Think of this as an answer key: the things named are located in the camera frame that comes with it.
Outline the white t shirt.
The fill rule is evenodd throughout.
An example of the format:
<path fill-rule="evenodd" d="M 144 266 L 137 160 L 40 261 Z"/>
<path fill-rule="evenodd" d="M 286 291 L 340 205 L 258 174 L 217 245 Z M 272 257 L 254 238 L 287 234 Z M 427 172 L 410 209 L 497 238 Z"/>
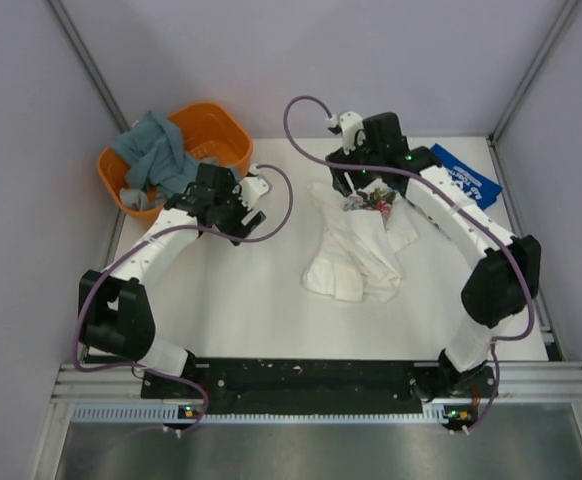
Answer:
<path fill-rule="evenodd" d="M 308 191 L 323 228 L 302 286 L 339 301 L 392 299 L 404 277 L 397 254 L 418 239 L 406 201 L 380 179 L 348 196 L 319 182 Z"/>

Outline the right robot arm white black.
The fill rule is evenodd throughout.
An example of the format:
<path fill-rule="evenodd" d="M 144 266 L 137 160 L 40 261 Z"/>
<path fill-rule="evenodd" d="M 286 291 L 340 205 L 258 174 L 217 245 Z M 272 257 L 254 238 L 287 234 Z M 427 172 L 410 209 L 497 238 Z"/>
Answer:
<path fill-rule="evenodd" d="M 328 122 L 342 139 L 326 158 L 334 187 L 350 194 L 384 181 L 453 241 L 471 269 L 460 292 L 464 316 L 457 332 L 442 349 L 436 372 L 416 383 L 427 399 L 461 395 L 491 357 L 504 322 L 533 312 L 540 243 L 494 222 L 454 181 L 440 146 L 410 148 L 396 114 L 362 118 L 348 111 Z"/>

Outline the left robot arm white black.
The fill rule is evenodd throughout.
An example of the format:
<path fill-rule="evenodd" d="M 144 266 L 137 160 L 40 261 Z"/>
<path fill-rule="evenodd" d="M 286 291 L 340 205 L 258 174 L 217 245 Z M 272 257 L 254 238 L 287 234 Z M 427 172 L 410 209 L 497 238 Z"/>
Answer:
<path fill-rule="evenodd" d="M 203 232 L 215 230 L 240 244 L 266 219 L 254 206 L 269 190 L 255 167 L 238 180 L 228 168 L 200 166 L 195 180 L 166 200 L 126 254 L 104 272 L 82 276 L 78 341 L 164 373 L 163 384 L 176 396 L 191 394 L 198 374 L 187 366 L 189 352 L 157 333 L 147 288 Z"/>

